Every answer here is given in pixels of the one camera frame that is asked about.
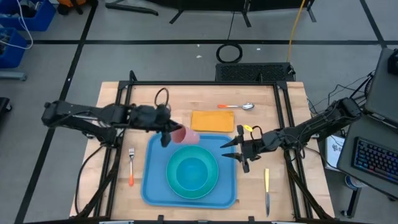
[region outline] black cable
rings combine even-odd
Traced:
[[[356,83],[357,81],[360,81],[360,80],[363,79],[363,78],[366,78],[366,77],[359,78],[359,79],[355,80],[353,83],[349,84],[348,86],[350,86],[350,85]],[[336,85],[336,88],[335,88],[332,92],[330,92],[330,93],[328,94],[328,106],[330,105],[330,97],[331,97],[330,94],[332,94],[334,91],[336,91],[336,90],[337,90],[337,87],[339,87],[339,86],[341,86],[341,85],[337,84],[337,85]],[[347,86],[343,86],[343,89],[342,89],[342,90],[337,91],[337,92],[336,92],[335,94],[333,94],[332,96],[336,95],[337,93],[343,91],[343,90],[346,89],[346,88],[347,88]]]
[[[366,97],[366,96],[365,95],[357,96],[357,97],[354,97],[353,100],[359,100],[359,99],[364,98],[364,97]]]
[[[361,78],[355,80],[354,82],[352,82],[352,83],[350,83],[349,85],[346,85],[346,86],[344,86],[344,87],[346,88],[346,87],[348,87],[348,86],[350,86],[350,85],[352,85],[352,84],[354,84],[354,83],[356,83],[356,82],[358,82],[358,81],[360,81],[361,79],[366,78],[366,77],[367,77],[367,75],[366,75],[365,77],[361,77]],[[327,100],[327,99],[330,99],[332,96],[336,95],[337,93],[339,93],[339,92],[345,90],[345,88],[342,89],[342,90],[340,90],[340,91],[337,91],[337,92],[336,92],[335,94],[333,94],[333,95],[330,95],[330,94],[332,94],[334,91],[336,91],[336,89],[337,89],[337,86],[336,86],[336,88],[328,94],[328,97],[326,97],[325,99],[323,99],[323,100],[319,101],[318,103],[316,103],[312,108],[316,107],[317,105],[319,105],[319,104],[322,103],[323,101],[325,101],[325,100]]]
[[[156,103],[157,97],[159,96],[159,93],[161,93],[163,90],[166,91],[166,102],[164,103],[164,105],[167,106],[169,104],[169,90],[167,88],[163,87],[156,93],[156,96],[155,96],[155,105],[156,106],[158,106],[158,104]]]
[[[371,77],[368,76],[368,78],[363,81],[359,87],[351,94],[351,96],[349,96],[350,98],[354,97],[354,95],[359,91],[360,88],[362,88],[362,86],[364,86],[369,80],[371,79]]]
[[[335,104],[335,106],[333,107],[333,109],[326,115],[326,118],[328,118],[328,117],[334,112],[334,110],[336,109],[336,107],[337,107],[337,104]],[[302,134],[304,133],[304,131],[305,131],[307,128],[308,128],[308,126],[306,126],[305,128],[303,128],[303,130],[302,130],[301,133],[299,134],[298,138],[294,137],[293,135],[289,135],[289,134],[283,135],[283,136],[291,137],[291,138],[293,138],[294,140],[297,141],[297,143],[298,143],[299,146],[300,146],[299,149],[298,149],[298,151],[299,151],[300,157],[301,157],[302,159],[305,158],[305,150],[304,150],[304,145],[300,142],[299,139],[301,139]]]
[[[87,157],[87,159],[84,161],[84,163],[81,165],[80,170],[79,170],[79,174],[77,175],[77,183],[76,183],[76,190],[75,190],[75,210],[76,210],[76,214],[79,214],[79,209],[77,206],[77,196],[79,193],[79,185],[80,185],[80,176],[81,176],[81,172],[83,171],[83,168],[86,166],[87,162],[95,155],[97,154],[97,152],[99,152],[104,146],[100,146],[99,148],[97,148],[97,150],[95,150],[89,157]]]
[[[221,57],[220,57],[220,51],[221,51],[221,49],[223,49],[223,48],[226,47],[226,46],[235,47],[235,48],[237,48],[237,50],[239,51],[239,56],[238,56],[235,60],[232,60],[232,61],[227,62],[227,61],[224,61],[224,60],[221,59]],[[239,44],[237,44],[237,43],[223,44],[223,45],[221,45],[221,46],[217,49],[217,51],[216,51],[216,58],[217,58],[217,60],[218,60],[219,62],[221,62],[221,63],[238,63],[238,62],[241,61],[242,57],[243,57],[243,50],[242,50],[242,47],[241,47]]]
[[[358,103],[358,106],[361,106],[360,104],[363,103],[365,100],[366,100],[366,99],[363,99],[362,101],[360,101],[360,102]]]
[[[351,91],[355,91],[355,89],[353,89],[353,88],[348,88],[348,87],[342,86],[342,85],[340,85],[340,84],[337,84],[337,85],[340,86],[340,87],[342,87],[342,88],[344,88],[344,89],[351,90]]]
[[[230,35],[231,35],[231,30],[232,30],[232,25],[233,25],[233,22],[234,22],[234,17],[235,17],[235,12],[233,12],[233,14],[232,14],[231,25],[229,26],[229,32],[228,32],[228,38],[227,38],[227,40],[229,40],[229,37],[230,37]],[[227,61],[224,61],[224,60],[221,59],[221,57],[220,57],[220,51],[221,51],[221,49],[223,49],[223,48],[226,47],[226,46],[235,47],[235,48],[237,48],[237,50],[239,51],[239,56],[238,56],[235,60],[232,60],[232,61],[227,62]],[[217,60],[218,60],[219,62],[221,62],[221,63],[238,63],[238,62],[241,61],[242,57],[243,57],[243,49],[242,49],[242,47],[241,47],[239,44],[237,44],[237,43],[227,43],[227,44],[223,44],[223,45],[221,45],[220,47],[218,47],[218,49],[217,49],[217,51],[216,51],[216,58],[217,58]]]
[[[230,27],[229,27],[229,33],[228,33],[228,38],[227,38],[227,40],[229,40],[229,36],[231,35],[231,30],[232,30],[232,24],[233,24],[233,22],[234,22],[234,17],[235,17],[235,11],[234,11],[233,14],[232,14],[231,25],[230,25]]]
[[[262,136],[262,129],[261,129],[261,127],[260,126],[253,126],[251,129],[252,129],[252,131],[250,132],[250,137],[251,137],[251,139],[252,140],[254,140],[254,138],[253,138],[253,131],[254,131],[254,129],[256,129],[256,128],[258,128],[258,129],[260,129],[260,134],[261,134],[261,136]]]
[[[365,86],[365,97],[366,97],[366,98],[368,98],[369,91],[371,90],[371,85],[372,85],[373,77],[374,77],[374,75],[371,75],[371,78],[369,79],[369,81],[367,82],[367,84],[366,84],[366,86]]]
[[[311,149],[311,148],[309,148],[309,147],[307,147],[307,146],[305,146],[305,147],[306,147],[307,149],[313,151],[313,152],[318,153],[319,156],[321,157],[321,159],[322,159],[323,161],[325,161],[330,167],[335,168],[336,170],[339,170],[337,167],[332,166],[320,152],[318,152],[318,151],[316,151],[316,150],[314,150],[314,149]]]
[[[82,114],[82,113],[89,113],[89,112],[90,112],[89,110],[84,110],[84,111],[78,111],[78,112],[75,112],[75,113],[68,114],[68,115],[64,116],[63,118],[60,118],[60,119],[52,122],[51,124],[48,125],[48,127],[52,128],[52,127],[58,125],[62,121],[65,121],[66,119],[68,119],[68,118],[70,118],[72,116],[75,116],[75,115],[78,115],[78,114]]]
[[[337,140],[335,139],[335,137],[333,137],[333,136],[330,136],[333,140],[335,140],[335,142],[336,142],[336,144],[338,145],[338,146],[340,146],[340,147],[343,147],[341,144],[338,144],[338,142],[337,142]]]
[[[313,108],[315,114],[318,114],[318,112],[317,112],[317,110],[315,109],[315,107],[314,107],[313,103],[311,102],[311,100],[308,99],[308,98],[307,98],[307,100],[308,100],[308,102],[310,102],[310,104],[311,104],[311,106],[312,106],[312,108]]]

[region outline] cable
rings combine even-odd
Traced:
[[[232,24],[233,24],[233,22],[234,22],[234,17],[235,17],[235,11],[233,11],[233,14],[232,14],[231,25],[230,25],[230,27],[229,27],[229,33],[228,33],[228,38],[227,38],[227,40],[229,40],[229,36],[231,35],[231,30],[232,30]]]
[[[48,125],[48,127],[52,128],[52,127],[58,125],[59,123],[61,123],[62,121],[65,121],[66,119],[70,118],[71,116],[75,116],[75,115],[78,115],[81,113],[89,113],[89,112],[90,112],[89,110],[84,110],[84,111],[78,111],[76,113],[68,114],[67,116],[64,116],[63,118],[60,118],[60,119],[52,122],[51,124]]]
[[[355,89],[353,89],[353,88],[348,88],[348,87],[342,86],[342,85],[340,85],[340,84],[337,84],[337,85],[340,86],[340,87],[342,87],[342,88],[345,88],[345,89],[347,89],[347,90],[355,91]]]
[[[373,77],[374,75],[371,75],[371,78],[369,79],[368,83],[365,86],[365,97],[368,98],[369,95],[369,91],[371,90],[371,85],[373,82]]]
[[[337,140],[335,139],[335,137],[333,137],[332,135],[330,136],[333,140],[335,140],[336,144],[340,147],[343,147],[341,144],[338,144]]]
[[[325,161],[330,167],[335,168],[336,170],[339,170],[339,169],[337,169],[337,167],[332,166],[320,152],[318,152],[318,151],[316,151],[316,150],[314,150],[314,149],[311,149],[311,148],[309,148],[309,147],[307,147],[307,146],[305,146],[305,147],[306,147],[307,149],[309,149],[309,150],[311,150],[311,151],[316,152],[317,154],[319,154],[319,156],[321,157],[321,159],[322,159],[323,161]]]
[[[359,100],[359,99],[364,98],[364,97],[366,97],[366,96],[365,95],[357,96],[357,97],[354,97],[353,100]]]
[[[232,30],[232,24],[233,24],[233,22],[234,22],[234,17],[235,17],[235,12],[233,12],[233,14],[232,14],[231,25],[229,26],[229,33],[228,33],[228,38],[227,38],[227,40],[229,40],[229,37],[230,37],[230,35],[231,35],[231,30]],[[237,50],[239,51],[239,56],[238,56],[235,60],[232,60],[232,61],[227,62],[227,61],[224,61],[224,60],[221,59],[221,57],[220,57],[220,51],[221,51],[221,49],[223,49],[223,48],[226,47],[226,46],[235,47],[235,48],[237,48]],[[241,61],[242,57],[243,57],[243,49],[242,49],[242,47],[241,47],[239,44],[237,44],[237,43],[227,43],[227,44],[223,44],[223,45],[221,45],[220,47],[218,47],[218,49],[217,49],[217,51],[216,51],[216,58],[217,58],[217,60],[218,60],[219,62],[221,62],[221,63],[238,63],[238,62]]]
[[[21,47],[21,46],[18,46],[18,45],[8,44],[8,43],[3,42],[3,41],[1,41],[1,40],[0,40],[0,43],[5,44],[5,45],[10,46],[10,47],[16,47],[16,48],[19,48],[19,49],[28,50],[28,49],[31,49],[31,48],[33,47],[33,38],[32,38],[32,36],[31,36],[31,34],[30,34],[30,32],[29,32],[27,26],[26,26],[26,23],[25,23],[25,20],[24,20],[24,16],[23,16],[23,13],[22,13],[21,4],[20,4],[19,0],[16,0],[16,1],[18,2],[19,12],[20,12],[20,14],[21,14],[20,17],[18,18],[18,21],[19,21],[19,23],[21,24],[22,28],[24,28],[24,30],[26,30],[27,34],[29,35],[29,38],[30,38],[30,46],[29,46],[29,47]]]
[[[238,51],[239,51],[239,56],[238,56],[235,60],[232,60],[232,61],[227,62],[227,61],[224,61],[224,60],[221,59],[221,57],[220,57],[220,51],[221,51],[222,48],[224,48],[224,47],[226,47],[226,46],[232,46],[232,47],[236,47],[236,48],[238,49]],[[219,62],[221,62],[221,63],[238,63],[238,62],[241,61],[242,57],[243,57],[243,50],[242,50],[242,47],[241,47],[239,44],[236,44],[236,43],[223,44],[223,45],[221,45],[221,46],[217,49],[217,51],[216,51],[216,58],[217,58],[217,60],[218,60]]]
[[[87,159],[84,161],[84,163],[81,165],[80,170],[79,170],[79,174],[77,175],[77,183],[76,183],[76,190],[75,190],[75,210],[76,210],[76,214],[79,214],[79,209],[77,206],[77,196],[79,193],[79,185],[80,185],[80,176],[81,176],[81,172],[83,171],[83,168],[86,166],[87,162],[95,155],[97,154],[97,152],[99,152],[104,146],[100,146],[99,148],[97,148],[97,150],[95,150],[89,157],[87,157]]]
[[[290,34],[289,51],[287,52],[287,59],[286,59],[286,62],[290,62],[290,54],[292,53],[292,41],[293,41],[294,31],[296,30],[297,23],[298,23],[298,21],[299,21],[301,12],[302,12],[303,7],[304,7],[304,3],[305,3],[305,0],[303,0],[303,1],[301,2],[300,10],[298,11],[296,20],[294,21],[292,33]]]
[[[157,93],[156,93],[156,95],[155,95],[155,105],[156,106],[159,106],[158,104],[157,104],[157,97],[159,96],[159,93],[161,93],[162,91],[166,91],[166,102],[165,102],[165,106],[167,106],[168,104],[169,104],[169,90],[167,89],[167,88],[165,88],[165,87],[163,87],[163,88],[161,88]]]
[[[360,106],[360,104],[363,103],[365,100],[366,100],[366,99],[363,99],[362,101],[360,101],[360,102],[358,103],[358,105]]]
[[[368,78],[367,78],[365,81],[363,81],[363,82],[359,85],[359,87],[357,87],[357,89],[356,89],[356,90],[351,94],[351,96],[349,96],[349,97],[350,97],[350,98],[354,97],[354,95],[359,91],[359,89],[361,89],[362,86],[365,85],[365,83],[368,83],[370,79],[372,79],[372,78],[368,75]]]
[[[314,113],[315,113],[315,114],[318,114],[318,112],[317,112],[317,110],[315,109],[313,103],[311,102],[310,99],[308,99],[308,97],[307,97],[307,100],[308,100],[308,102],[310,102],[310,104],[311,104],[311,106],[312,106],[312,108],[313,108],[313,110],[314,110]]]
[[[331,111],[326,115],[326,118],[328,118],[328,117],[334,112],[334,110],[336,109],[336,107],[337,107],[337,104],[335,104],[335,106],[333,107],[333,109],[331,109]],[[301,139],[302,134],[304,133],[304,131],[305,131],[307,128],[308,128],[308,126],[306,126],[306,127],[301,131],[301,133],[300,133],[300,135],[298,136],[298,138],[296,138],[296,137],[294,137],[293,135],[290,135],[290,134],[284,134],[284,135],[283,135],[283,136],[291,137],[291,138],[293,138],[294,140],[296,140],[296,142],[299,144],[298,151],[299,151],[300,157],[301,157],[302,159],[305,158],[305,150],[304,150],[305,146],[303,145],[303,143],[300,142],[299,139]]]
[[[364,82],[362,82],[362,84],[360,84],[360,86],[359,86],[359,87],[354,91],[354,93],[352,93],[351,96],[349,96],[349,97],[352,98],[352,97],[354,96],[354,94],[355,94],[356,92],[358,92],[359,89],[360,89],[367,81],[368,81],[368,79],[365,80]],[[333,94],[333,96],[336,95],[337,93],[343,91],[345,88],[346,88],[346,87],[344,86],[342,90],[336,92],[335,94]],[[328,105],[329,105],[329,104],[330,104],[330,93],[329,93],[329,95],[328,95]]]
[[[363,79],[363,78],[366,78],[366,76],[365,76],[365,77],[362,77],[362,78],[359,78],[359,79],[355,80],[354,82],[352,82],[352,83],[350,83],[349,85],[346,85],[346,86],[344,86],[344,87],[346,88],[346,87],[348,87],[348,86],[350,86],[350,85],[352,85],[352,84],[354,84],[354,83],[360,81],[360,80]],[[332,96],[334,96],[334,95],[336,95],[337,93],[343,91],[344,89],[342,89],[342,90],[340,90],[340,91],[337,91],[337,92],[336,92],[335,94],[333,94],[333,95],[330,95],[331,93],[333,93],[334,91],[336,91],[336,88],[335,88],[333,91],[331,91],[331,92],[328,94],[328,97],[326,97],[325,99],[319,101],[318,103],[316,103],[316,104],[315,104],[313,107],[311,107],[310,109],[315,108],[317,105],[319,105],[320,103],[322,103],[323,101],[325,101],[325,100],[327,100],[327,99],[330,100],[330,98],[331,98]]]

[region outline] orange-handled fork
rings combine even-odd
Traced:
[[[134,185],[134,178],[132,177],[132,160],[134,159],[134,148],[129,149],[129,156],[130,156],[130,180],[129,185]]]

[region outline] blue tray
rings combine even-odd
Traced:
[[[166,148],[160,145],[160,134],[155,134],[148,142],[141,196],[149,205],[218,208],[226,209],[236,200],[236,164],[234,159],[221,156],[235,152],[235,147],[220,149],[231,138],[222,134],[201,134],[197,144],[209,150],[217,160],[219,177],[214,189],[198,199],[185,199],[170,188],[166,179],[166,167],[172,154],[186,145],[171,142]]]

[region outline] teal bowl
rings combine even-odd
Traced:
[[[204,197],[218,180],[218,164],[211,152],[199,146],[186,146],[171,156],[166,169],[167,182],[179,196]]]

